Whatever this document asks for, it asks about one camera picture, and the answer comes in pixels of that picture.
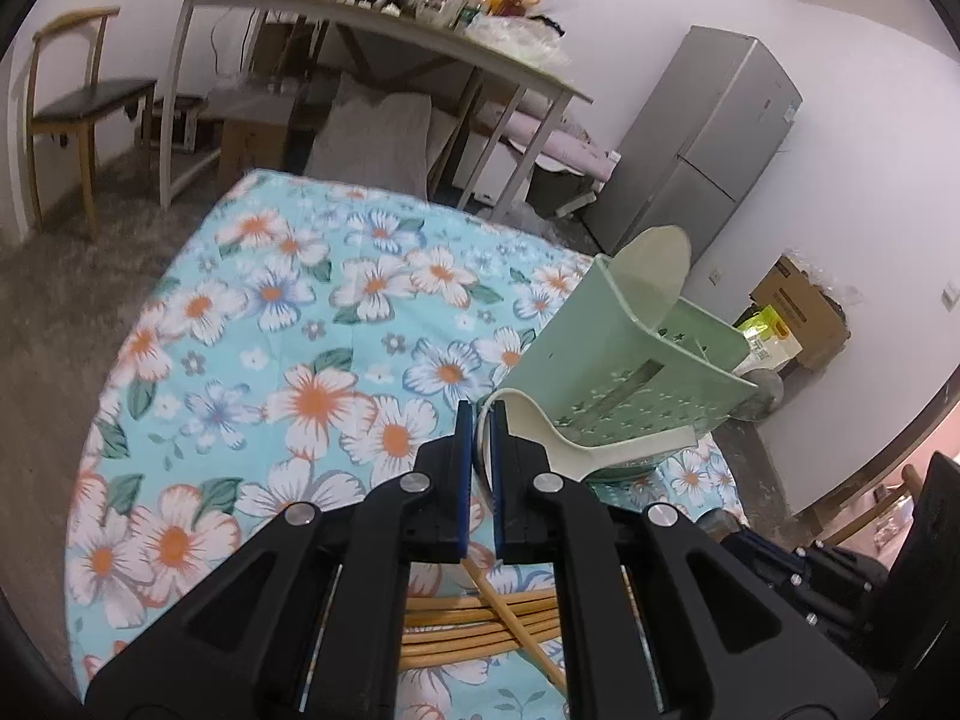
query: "long wooden table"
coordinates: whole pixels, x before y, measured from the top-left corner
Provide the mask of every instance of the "long wooden table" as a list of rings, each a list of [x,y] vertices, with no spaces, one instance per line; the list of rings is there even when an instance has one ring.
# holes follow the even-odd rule
[[[493,129],[491,138],[488,140],[486,148],[480,157],[480,161],[474,167],[469,177],[467,186],[461,199],[461,207],[466,204],[466,200],[477,180],[480,178],[483,168],[488,159],[493,154],[493,148],[504,132],[507,120],[517,108],[517,103],[523,97],[527,89],[539,92],[551,100],[547,115],[536,131],[533,140],[517,168],[512,173],[510,180],[507,181],[502,193],[496,201],[496,206],[491,214],[492,221],[499,221],[507,213],[510,203],[517,190],[520,189],[521,182],[529,175],[533,168],[534,160],[541,153],[547,138],[560,122],[563,111],[570,100],[579,98],[587,103],[592,100],[587,95],[573,88],[565,81],[551,76],[549,73],[518,62],[504,53],[493,50],[490,47],[464,37],[462,34],[450,29],[436,28],[426,25],[426,23],[417,22],[407,18],[398,18],[390,16],[376,10],[358,7],[352,4],[343,4],[342,2],[333,2],[330,0],[184,0],[181,6],[179,20],[176,22],[176,31],[174,33],[173,45],[170,47],[170,63],[167,67],[166,83],[163,95],[163,116],[160,126],[160,204],[163,208],[169,208],[170,202],[179,194],[207,165],[219,157],[219,151],[214,151],[203,161],[200,161],[190,170],[174,179],[171,175],[171,152],[173,148],[173,119],[174,119],[174,101],[176,99],[176,84],[179,81],[179,70],[181,62],[184,60],[184,46],[186,45],[186,36],[190,28],[190,20],[193,11],[198,7],[219,7],[219,8],[251,8],[258,11],[260,17],[258,25],[263,23],[266,14],[270,11],[282,13],[295,13],[296,15],[306,16],[309,19],[316,19],[318,22],[327,25],[336,25],[339,29],[351,30],[361,29],[365,32],[372,32],[378,35],[394,38],[405,43],[411,43],[420,46],[423,49],[459,60],[472,66],[473,72],[467,81],[467,88],[464,89],[464,95],[461,98],[461,116],[460,124],[469,112],[469,105],[476,95],[483,75],[497,77],[506,81],[508,84],[515,85],[517,90],[507,105],[503,115]],[[453,137],[451,137],[448,146],[452,146]]]

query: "gray refrigerator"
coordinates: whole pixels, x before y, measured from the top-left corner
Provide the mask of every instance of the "gray refrigerator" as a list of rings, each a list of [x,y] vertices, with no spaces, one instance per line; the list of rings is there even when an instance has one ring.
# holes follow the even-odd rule
[[[784,141],[803,98],[760,40],[693,26],[618,151],[584,222],[615,254],[675,224],[696,261]]]

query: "clear plastic bag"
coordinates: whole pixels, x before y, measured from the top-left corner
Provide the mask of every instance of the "clear plastic bag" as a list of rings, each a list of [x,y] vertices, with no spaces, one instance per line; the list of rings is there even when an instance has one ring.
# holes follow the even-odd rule
[[[844,284],[835,278],[832,274],[810,264],[808,257],[797,250],[786,250],[784,255],[790,258],[790,261],[797,266],[798,271],[803,271],[810,284],[820,288],[828,298],[837,303],[841,308],[856,306],[866,300],[866,295],[851,284]]]
[[[545,23],[535,20],[477,16],[464,34],[477,43],[549,73],[570,62],[570,57],[560,47],[560,35]]]

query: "floral tablecloth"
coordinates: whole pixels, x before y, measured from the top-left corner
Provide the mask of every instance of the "floral tablecloth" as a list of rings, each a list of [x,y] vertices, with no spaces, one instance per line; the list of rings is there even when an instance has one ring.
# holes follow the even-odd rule
[[[577,285],[589,258],[385,191],[253,172],[214,208],[124,341],[83,449],[66,546],[80,690],[103,663],[296,500],[359,501],[452,432]],[[736,485],[709,438],[613,503],[690,517]],[[550,566],[498,565],[472,501],[472,557],[501,592]],[[415,565],[410,592],[462,593]],[[563,665],[558,640],[544,645]],[[400,674],[404,720],[563,717],[519,652]]]

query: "green container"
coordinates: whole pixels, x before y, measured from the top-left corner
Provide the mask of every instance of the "green container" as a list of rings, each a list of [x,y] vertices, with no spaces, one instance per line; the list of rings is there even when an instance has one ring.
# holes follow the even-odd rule
[[[601,446],[692,425],[701,437],[757,388],[731,374],[749,348],[741,333],[679,298],[658,326],[661,300],[644,282],[618,284],[610,258],[587,275],[544,327],[501,386],[531,395],[572,442]],[[662,458],[643,458],[593,474],[623,479]]]

